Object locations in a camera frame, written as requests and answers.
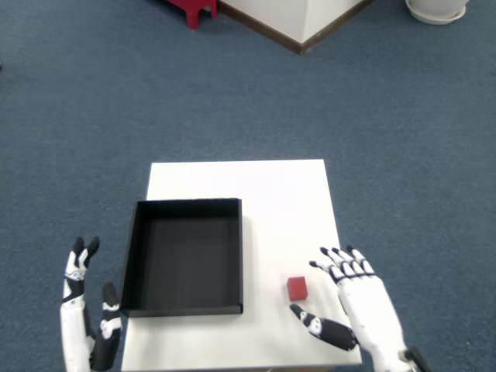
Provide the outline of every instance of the white pot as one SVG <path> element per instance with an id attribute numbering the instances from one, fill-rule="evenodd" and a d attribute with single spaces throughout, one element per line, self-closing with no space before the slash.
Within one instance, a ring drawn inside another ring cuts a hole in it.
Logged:
<path id="1" fill-rule="evenodd" d="M 433 19 L 451 19 L 463 11 L 468 0 L 410 0 L 418 13 Z"/>

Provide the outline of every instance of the black box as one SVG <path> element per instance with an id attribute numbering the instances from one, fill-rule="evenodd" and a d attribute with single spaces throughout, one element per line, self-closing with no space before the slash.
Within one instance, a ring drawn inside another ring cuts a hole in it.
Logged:
<path id="1" fill-rule="evenodd" d="M 121 309 L 131 317 L 241 314 L 241 200 L 139 201 Z"/>

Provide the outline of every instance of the table top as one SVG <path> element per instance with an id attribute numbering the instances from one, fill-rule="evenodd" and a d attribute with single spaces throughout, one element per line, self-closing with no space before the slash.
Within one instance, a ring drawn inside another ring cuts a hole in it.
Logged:
<path id="1" fill-rule="evenodd" d="M 308 265 L 339 247 L 323 160 L 154 163 L 148 200 L 241 198 L 242 315 L 129 319 L 123 371 L 316 367 L 361 362 L 311 336 L 289 309 L 304 275 L 309 312 L 349 325 L 330 278 Z"/>

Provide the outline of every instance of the blue carpet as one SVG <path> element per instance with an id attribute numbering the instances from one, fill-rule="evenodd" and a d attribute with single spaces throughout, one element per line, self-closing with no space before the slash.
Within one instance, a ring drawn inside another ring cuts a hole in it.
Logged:
<path id="1" fill-rule="evenodd" d="M 151 162 L 304 158 L 325 159 L 340 238 L 407 343 L 434 371 L 496 370 L 494 14 L 426 26 L 377 0 L 300 57 L 156 0 L 0 0 L 0 370 L 63 369 L 78 235 L 102 241 L 96 325 Z"/>

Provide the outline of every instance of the white robotic hand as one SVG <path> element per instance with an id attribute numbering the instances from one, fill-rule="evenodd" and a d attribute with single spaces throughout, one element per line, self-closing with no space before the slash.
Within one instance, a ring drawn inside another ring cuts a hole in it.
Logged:
<path id="1" fill-rule="evenodd" d="M 344 350 L 360 344 L 372 355 L 376 372 L 414 372 L 416 367 L 429 371 L 417 349 L 406 349 L 401 324 L 383 281 L 358 250 L 347 249 L 350 254 L 321 248 L 331 262 L 311 261 L 310 265 L 325 271 L 337 284 L 351 328 L 318 318 L 295 304 L 291 305 L 293 313 L 313 336 L 327 343 Z"/>
<path id="2" fill-rule="evenodd" d="M 86 247 L 83 239 L 77 238 L 67 261 L 60 306 L 62 346 L 67 372 L 108 370 L 113 365 L 119 346 L 122 323 L 114 286 L 107 283 L 103 287 L 103 320 L 96 338 L 84 303 L 84 277 L 98 246 L 98 238 L 94 238 Z"/>

